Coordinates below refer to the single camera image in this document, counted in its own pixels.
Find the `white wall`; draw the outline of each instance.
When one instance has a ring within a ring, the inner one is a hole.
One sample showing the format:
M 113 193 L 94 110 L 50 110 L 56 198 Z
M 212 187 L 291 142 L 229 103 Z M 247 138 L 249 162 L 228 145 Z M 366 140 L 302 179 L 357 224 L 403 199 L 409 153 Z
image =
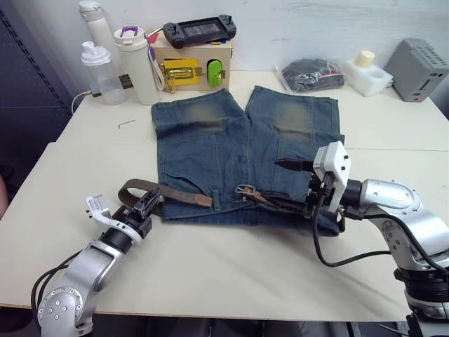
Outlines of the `white wall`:
M 12 0 L 72 94 L 88 88 L 81 42 L 89 40 L 77 0 Z M 231 14 L 234 70 L 270 70 L 304 56 L 353 58 L 368 49 L 384 66 L 406 37 L 427 40 L 449 61 L 447 0 L 102 0 L 109 25 L 157 28 L 165 22 Z M 449 113 L 449 78 L 432 99 Z

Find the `green lock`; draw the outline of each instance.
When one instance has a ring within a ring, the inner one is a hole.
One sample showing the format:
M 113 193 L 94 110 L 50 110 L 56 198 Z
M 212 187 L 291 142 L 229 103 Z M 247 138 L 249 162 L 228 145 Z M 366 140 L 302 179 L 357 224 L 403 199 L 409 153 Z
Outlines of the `green lock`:
M 208 62 L 208 83 L 209 86 L 219 86 L 223 82 L 222 78 L 223 66 L 219 60 L 211 60 Z

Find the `denim shorts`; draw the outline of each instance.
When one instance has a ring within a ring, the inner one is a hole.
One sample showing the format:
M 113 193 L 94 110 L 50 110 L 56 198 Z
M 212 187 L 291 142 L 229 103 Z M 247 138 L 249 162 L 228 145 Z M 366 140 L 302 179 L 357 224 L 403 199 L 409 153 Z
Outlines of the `denim shorts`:
M 344 140 L 338 103 L 331 98 L 286 95 L 254 88 L 242 110 L 231 93 L 214 93 L 157 103 L 152 119 L 158 140 L 159 182 L 213 198 L 204 208 L 168 200 L 163 219 L 220 225 L 271 225 L 311 230 L 310 220 L 242 200 L 237 185 L 277 191 L 304 201 L 311 173 L 289 171 L 276 159 L 313 160 L 320 146 Z M 338 235 L 333 214 L 319 217 L 319 233 Z

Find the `yellow cap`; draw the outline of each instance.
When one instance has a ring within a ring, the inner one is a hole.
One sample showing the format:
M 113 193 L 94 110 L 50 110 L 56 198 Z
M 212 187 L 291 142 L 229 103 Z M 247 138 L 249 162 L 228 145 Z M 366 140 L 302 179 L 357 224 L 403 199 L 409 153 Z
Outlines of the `yellow cap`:
M 359 67 L 369 68 L 373 65 L 375 57 L 376 55 L 372 51 L 361 51 L 357 55 L 354 63 Z

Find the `table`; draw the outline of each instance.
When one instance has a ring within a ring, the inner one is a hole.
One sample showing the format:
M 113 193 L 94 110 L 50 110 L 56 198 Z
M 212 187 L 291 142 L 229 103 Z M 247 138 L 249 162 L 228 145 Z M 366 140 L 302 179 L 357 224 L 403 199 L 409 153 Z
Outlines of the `table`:
M 272 72 L 232 72 L 230 91 L 244 107 L 253 86 L 283 91 Z M 83 248 L 100 230 L 84 198 L 103 194 L 114 211 L 129 178 L 157 181 L 150 107 L 132 89 L 119 106 L 83 100 L 51 143 L 0 222 L 1 305 L 27 307 L 36 278 Z M 161 94 L 161 101 L 204 92 Z M 405 103 L 393 89 L 363 98 L 350 87 L 310 95 L 339 100 L 352 159 L 351 178 L 397 179 L 449 223 L 449 123 L 430 99 Z M 321 238 L 337 260 L 386 249 L 367 220 L 349 220 L 339 237 Z M 339 268 L 320 264 L 311 237 L 271 227 L 174 225 L 153 219 L 99 295 L 98 312 L 185 317 L 395 321 L 410 313 L 390 256 Z

